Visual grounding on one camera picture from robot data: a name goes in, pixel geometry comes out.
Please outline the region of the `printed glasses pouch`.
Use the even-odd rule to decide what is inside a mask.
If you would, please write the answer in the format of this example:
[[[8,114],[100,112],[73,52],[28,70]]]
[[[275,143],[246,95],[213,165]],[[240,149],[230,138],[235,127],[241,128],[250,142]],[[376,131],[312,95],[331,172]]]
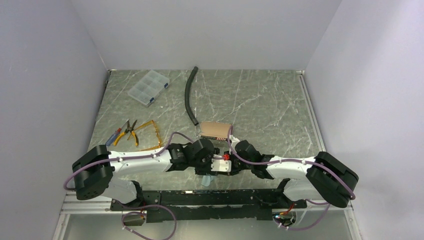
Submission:
[[[203,121],[200,123],[200,136],[218,141],[226,141],[231,126],[229,123]]]

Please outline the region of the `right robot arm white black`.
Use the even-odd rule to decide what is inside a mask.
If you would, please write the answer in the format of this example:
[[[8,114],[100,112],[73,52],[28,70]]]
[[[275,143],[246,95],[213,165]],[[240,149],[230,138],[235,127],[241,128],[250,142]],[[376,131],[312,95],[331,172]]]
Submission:
[[[282,208],[299,200],[322,200],[338,208],[356,199],[359,176],[326,151],[306,158],[261,154],[247,140],[229,140],[234,166],[248,169],[260,179],[281,179],[275,202]]]

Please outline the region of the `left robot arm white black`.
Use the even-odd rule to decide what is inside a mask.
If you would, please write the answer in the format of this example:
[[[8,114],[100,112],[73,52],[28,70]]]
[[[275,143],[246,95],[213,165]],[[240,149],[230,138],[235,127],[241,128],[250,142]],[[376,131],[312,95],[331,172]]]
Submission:
[[[189,167],[210,170],[216,152],[207,139],[187,144],[170,143],[146,152],[109,151],[101,144],[72,164],[76,198],[85,201],[104,196],[137,210],[143,204],[142,187],[134,180],[122,180],[121,176],[184,171]]]

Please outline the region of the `blue cleaning cloth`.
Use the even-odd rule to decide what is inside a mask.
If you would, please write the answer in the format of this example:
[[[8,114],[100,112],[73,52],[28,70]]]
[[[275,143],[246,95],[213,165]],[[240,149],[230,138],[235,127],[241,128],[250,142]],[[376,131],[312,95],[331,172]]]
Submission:
[[[201,185],[203,187],[209,187],[215,179],[216,176],[214,175],[204,175],[201,179]]]

